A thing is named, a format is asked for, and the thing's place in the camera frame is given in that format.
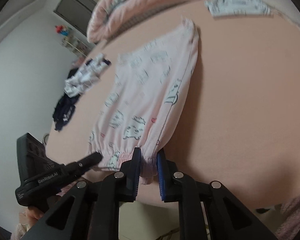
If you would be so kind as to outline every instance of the pink fabric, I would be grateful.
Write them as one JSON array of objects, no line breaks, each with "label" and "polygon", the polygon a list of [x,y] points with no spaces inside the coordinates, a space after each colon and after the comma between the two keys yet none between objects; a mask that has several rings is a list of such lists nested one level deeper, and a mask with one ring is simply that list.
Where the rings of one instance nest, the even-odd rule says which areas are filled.
[{"label": "pink fabric", "polygon": [[108,39],[112,40],[119,36],[121,33],[127,31],[128,29],[134,27],[135,25],[153,17],[154,15],[165,11],[171,7],[177,6],[181,3],[189,2],[193,0],[166,0],[164,5],[157,6],[154,5],[153,7],[149,7],[149,9],[146,12],[141,12],[137,15],[132,16],[128,21],[126,21],[124,24],[122,24],[119,29],[111,35],[111,37]]},{"label": "pink fabric", "polygon": [[171,0],[127,0],[112,12],[109,20],[105,23],[107,17],[106,9],[110,7],[113,1],[114,0],[100,0],[94,8],[87,29],[88,42],[97,42],[101,39],[107,39],[133,16],[146,12],[155,6],[171,3]]},{"label": "pink fabric", "polygon": [[184,19],[174,31],[119,55],[114,87],[90,137],[88,154],[103,155],[97,169],[119,170],[140,147],[142,182],[151,182],[157,152],[171,138],[186,101],[198,39],[194,23]]},{"label": "pink fabric", "polygon": [[[300,30],[278,15],[215,20],[204,0],[157,14],[90,53],[116,65],[179,25],[198,28],[199,54],[178,125],[164,147],[168,160],[197,181],[219,180],[250,209],[300,196]],[[105,71],[76,104],[62,132],[51,122],[46,154],[58,163],[82,159],[96,115],[112,90],[115,68]],[[88,171],[100,181],[110,172]],[[137,200],[166,206],[158,183],[139,185]]]},{"label": "pink fabric", "polygon": [[300,230],[300,197],[282,204],[281,213],[286,217],[275,235],[279,240],[293,240]]}]

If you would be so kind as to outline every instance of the bed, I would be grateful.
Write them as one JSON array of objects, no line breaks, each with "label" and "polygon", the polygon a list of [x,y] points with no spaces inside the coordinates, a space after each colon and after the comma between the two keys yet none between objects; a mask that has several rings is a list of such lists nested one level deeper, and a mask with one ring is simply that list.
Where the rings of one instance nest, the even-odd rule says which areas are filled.
[{"label": "bed", "polygon": [[[198,181],[219,180],[249,208],[283,203],[300,195],[300,29],[277,14],[213,19],[204,2],[161,12],[100,42],[88,57],[102,52],[114,66],[119,53],[169,32],[181,16],[192,19],[200,36],[198,60],[166,156]],[[61,132],[52,124],[50,159],[69,163],[85,156],[114,82],[113,66],[80,98]],[[100,181],[109,173],[88,171],[85,178]],[[169,206],[156,179],[139,185],[137,200]]]}]

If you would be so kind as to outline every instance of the toy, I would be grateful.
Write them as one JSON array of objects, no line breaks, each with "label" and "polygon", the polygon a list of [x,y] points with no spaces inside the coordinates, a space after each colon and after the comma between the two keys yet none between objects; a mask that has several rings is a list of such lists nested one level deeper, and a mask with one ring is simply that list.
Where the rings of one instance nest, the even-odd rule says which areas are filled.
[{"label": "toy", "polygon": [[56,25],[56,32],[68,36],[70,29],[65,25]]}]

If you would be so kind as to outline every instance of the human hand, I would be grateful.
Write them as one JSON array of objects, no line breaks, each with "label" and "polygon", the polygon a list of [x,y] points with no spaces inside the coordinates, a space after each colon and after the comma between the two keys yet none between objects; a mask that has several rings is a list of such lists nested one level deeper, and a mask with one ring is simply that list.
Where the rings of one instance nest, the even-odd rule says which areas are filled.
[{"label": "human hand", "polygon": [[43,215],[44,213],[34,206],[26,208],[26,221],[30,227],[34,226],[35,223],[43,217]]}]

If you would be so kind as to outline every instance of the gray door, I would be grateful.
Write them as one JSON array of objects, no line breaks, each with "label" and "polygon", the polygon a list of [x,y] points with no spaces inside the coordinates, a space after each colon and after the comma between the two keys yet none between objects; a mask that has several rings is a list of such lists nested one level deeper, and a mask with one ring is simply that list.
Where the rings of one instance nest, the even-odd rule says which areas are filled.
[{"label": "gray door", "polygon": [[94,0],[61,0],[54,12],[86,36],[95,5]]}]

